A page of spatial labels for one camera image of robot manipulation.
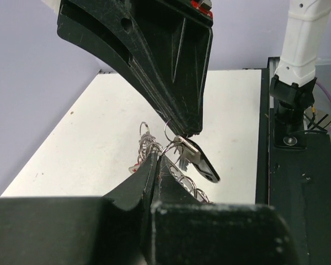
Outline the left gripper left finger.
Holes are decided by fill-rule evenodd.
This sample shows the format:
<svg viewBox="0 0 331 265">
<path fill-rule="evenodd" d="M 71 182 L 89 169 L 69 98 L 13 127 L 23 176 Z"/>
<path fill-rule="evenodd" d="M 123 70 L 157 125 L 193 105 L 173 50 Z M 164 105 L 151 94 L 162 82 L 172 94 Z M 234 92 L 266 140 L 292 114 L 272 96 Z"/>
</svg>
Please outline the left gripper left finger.
<svg viewBox="0 0 331 265">
<path fill-rule="evenodd" d="M 154 186 L 157 159 L 156 153 L 148 155 L 135 173 L 103 196 L 103 199 L 123 211 L 131 211 L 139 203 L 145 202 Z"/>
</svg>

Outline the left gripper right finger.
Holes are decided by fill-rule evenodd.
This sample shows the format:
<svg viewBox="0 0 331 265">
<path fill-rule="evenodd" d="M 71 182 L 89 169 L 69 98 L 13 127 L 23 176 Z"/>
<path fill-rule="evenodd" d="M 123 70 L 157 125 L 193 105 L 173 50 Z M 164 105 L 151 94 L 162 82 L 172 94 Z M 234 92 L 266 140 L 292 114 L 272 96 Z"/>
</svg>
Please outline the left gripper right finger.
<svg viewBox="0 0 331 265">
<path fill-rule="evenodd" d="M 200 204 L 174 178 L 170 171 L 170 160 L 166 156 L 159 158 L 156 168 L 153 202 L 172 204 Z"/>
</svg>

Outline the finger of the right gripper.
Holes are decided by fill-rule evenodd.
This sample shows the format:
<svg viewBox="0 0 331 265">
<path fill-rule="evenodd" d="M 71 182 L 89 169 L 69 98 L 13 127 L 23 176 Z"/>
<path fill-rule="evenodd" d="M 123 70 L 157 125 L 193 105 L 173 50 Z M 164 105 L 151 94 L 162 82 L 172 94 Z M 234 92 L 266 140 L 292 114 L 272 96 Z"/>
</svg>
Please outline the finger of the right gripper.
<svg viewBox="0 0 331 265">
<path fill-rule="evenodd" d="M 57 34 L 121 74 L 172 130 L 182 129 L 175 89 L 161 76 L 151 49 L 120 1 L 62 1 Z"/>
<path fill-rule="evenodd" d="M 209 1 L 122 1 L 123 59 L 179 135 L 201 133 L 213 39 Z"/>
</svg>

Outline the red key tag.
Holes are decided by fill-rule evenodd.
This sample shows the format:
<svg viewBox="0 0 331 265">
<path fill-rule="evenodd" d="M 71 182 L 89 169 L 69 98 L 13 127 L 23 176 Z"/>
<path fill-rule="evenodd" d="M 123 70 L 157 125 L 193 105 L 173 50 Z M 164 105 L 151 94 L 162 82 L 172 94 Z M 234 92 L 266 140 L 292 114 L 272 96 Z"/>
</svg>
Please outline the red key tag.
<svg viewBox="0 0 331 265">
<path fill-rule="evenodd" d="M 140 167 L 140 164 L 137 163 L 137 164 L 135 164 L 135 165 L 129 167 L 129 172 L 130 172 L 131 174 L 133 174 L 133 173 L 135 173 L 135 172 L 139 169 L 139 167 Z"/>
</svg>

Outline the metal disc keyring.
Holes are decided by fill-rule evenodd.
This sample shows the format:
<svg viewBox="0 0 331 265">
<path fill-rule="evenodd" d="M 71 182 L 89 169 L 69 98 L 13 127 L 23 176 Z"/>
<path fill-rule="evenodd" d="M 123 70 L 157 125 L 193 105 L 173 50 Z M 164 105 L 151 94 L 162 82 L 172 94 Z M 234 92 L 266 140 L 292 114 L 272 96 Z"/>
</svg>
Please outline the metal disc keyring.
<svg viewBox="0 0 331 265">
<path fill-rule="evenodd" d="M 197 187 L 192 178 L 185 175 L 189 165 L 193 165 L 197 172 L 212 183 L 218 183 L 220 176 L 210 163 L 209 159 L 193 140 L 176 135 L 163 147 L 151 134 L 150 127 L 143 121 L 139 127 L 140 139 L 138 141 L 137 163 L 129 167 L 130 173 L 135 173 L 146 160 L 147 156 L 155 153 L 157 155 L 157 170 L 167 169 L 171 176 L 192 197 L 201 203 L 211 203 L 207 194 Z"/>
</svg>

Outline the black key tag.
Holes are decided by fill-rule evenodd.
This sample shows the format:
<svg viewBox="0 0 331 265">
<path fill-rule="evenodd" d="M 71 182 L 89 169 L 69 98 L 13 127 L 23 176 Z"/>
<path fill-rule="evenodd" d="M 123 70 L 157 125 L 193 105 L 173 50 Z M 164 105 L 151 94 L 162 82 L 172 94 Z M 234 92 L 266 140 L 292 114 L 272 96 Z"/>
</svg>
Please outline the black key tag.
<svg viewBox="0 0 331 265">
<path fill-rule="evenodd" d="M 186 171 L 188 164 L 191 163 L 201 176 L 212 183 L 219 183 L 220 176 L 197 143 L 185 136 L 180 135 L 176 135 L 173 140 L 170 140 L 166 133 L 166 128 L 171 121 L 172 120 L 169 119 L 164 126 L 164 134 L 169 140 L 169 144 L 162 151 L 161 156 L 165 155 L 166 152 L 174 147 L 176 150 L 180 149 L 180 155 L 177 161 L 179 161 L 179 167 L 181 170 Z"/>
</svg>

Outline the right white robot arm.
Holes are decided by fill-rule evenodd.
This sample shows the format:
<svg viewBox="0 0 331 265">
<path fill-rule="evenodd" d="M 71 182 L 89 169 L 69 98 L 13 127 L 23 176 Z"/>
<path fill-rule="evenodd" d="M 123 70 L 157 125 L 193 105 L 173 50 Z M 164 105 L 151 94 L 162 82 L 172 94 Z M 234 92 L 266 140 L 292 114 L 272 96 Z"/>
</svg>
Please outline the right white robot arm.
<svg viewBox="0 0 331 265">
<path fill-rule="evenodd" d="M 213 39 L 210 1 L 58 1 L 58 36 L 104 61 L 180 136 L 202 131 Z M 304 149 L 316 59 L 331 1 L 291 1 L 270 95 L 276 146 Z"/>
</svg>

